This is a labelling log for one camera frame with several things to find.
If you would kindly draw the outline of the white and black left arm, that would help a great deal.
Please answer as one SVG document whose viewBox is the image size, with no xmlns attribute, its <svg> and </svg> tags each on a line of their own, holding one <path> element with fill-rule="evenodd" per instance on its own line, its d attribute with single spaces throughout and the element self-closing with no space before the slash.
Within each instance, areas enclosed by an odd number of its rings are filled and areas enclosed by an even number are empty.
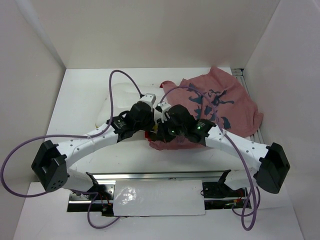
<svg viewBox="0 0 320 240">
<path fill-rule="evenodd" d="M 131 138 L 138 131 L 149 131 L 155 125 L 152 104 L 138 101 L 130 110 L 111 117 L 105 124 L 86 135 L 72 136 L 68 141 L 43 142 L 31 164 L 44 190 L 60 188 L 80 191 L 88 200 L 97 197 L 99 187 L 92 174 L 78 172 L 71 166 L 82 158 L 107 146 Z"/>
</svg>

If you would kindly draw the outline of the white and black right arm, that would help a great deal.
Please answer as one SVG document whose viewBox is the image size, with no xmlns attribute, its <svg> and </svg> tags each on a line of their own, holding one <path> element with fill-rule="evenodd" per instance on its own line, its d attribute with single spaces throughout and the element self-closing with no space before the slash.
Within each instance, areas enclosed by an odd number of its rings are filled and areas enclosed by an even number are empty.
<svg viewBox="0 0 320 240">
<path fill-rule="evenodd" d="M 260 187 L 278 194 L 290 170 L 283 147 L 277 143 L 266 145 L 250 141 L 220 129 L 215 123 L 196 120 L 184 106 L 171 106 L 162 102 L 156 105 L 157 137 L 169 143 L 183 138 L 189 142 L 223 151 L 244 161 L 243 170 L 226 170 L 219 179 L 218 190 L 230 196 L 235 190 Z"/>
</svg>

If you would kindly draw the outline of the red and pink patterned pillowcase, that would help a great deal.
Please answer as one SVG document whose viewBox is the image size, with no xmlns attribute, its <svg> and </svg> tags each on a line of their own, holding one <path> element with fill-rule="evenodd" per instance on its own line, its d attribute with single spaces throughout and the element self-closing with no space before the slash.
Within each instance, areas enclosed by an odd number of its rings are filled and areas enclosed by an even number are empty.
<svg viewBox="0 0 320 240">
<path fill-rule="evenodd" d="M 215 66 L 180 84 L 164 81 L 160 88 L 171 106 L 182 105 L 195 119 L 219 122 L 223 129 L 243 138 L 256 133 L 263 120 L 264 115 L 241 83 Z"/>
</svg>

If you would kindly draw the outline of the white pillow with yellow edge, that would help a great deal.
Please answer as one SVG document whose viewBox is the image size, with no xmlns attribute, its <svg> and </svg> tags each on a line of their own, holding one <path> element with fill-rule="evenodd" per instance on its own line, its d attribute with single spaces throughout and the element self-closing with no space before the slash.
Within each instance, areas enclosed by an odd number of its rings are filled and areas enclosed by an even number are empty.
<svg viewBox="0 0 320 240">
<path fill-rule="evenodd" d="M 161 97 L 164 95 L 162 88 L 156 86 L 147 86 L 138 84 L 142 94 L 155 94 L 155 104 L 159 102 Z M 112 99 L 113 99 L 113 116 L 118 116 L 121 112 L 130 110 L 132 105 L 140 99 L 138 90 L 132 83 L 117 83 L 112 86 Z M 99 113 L 97 115 L 95 126 L 100 127 L 107 120 L 110 119 L 111 115 L 111 103 L 110 94 L 104 99 L 101 105 Z"/>
</svg>

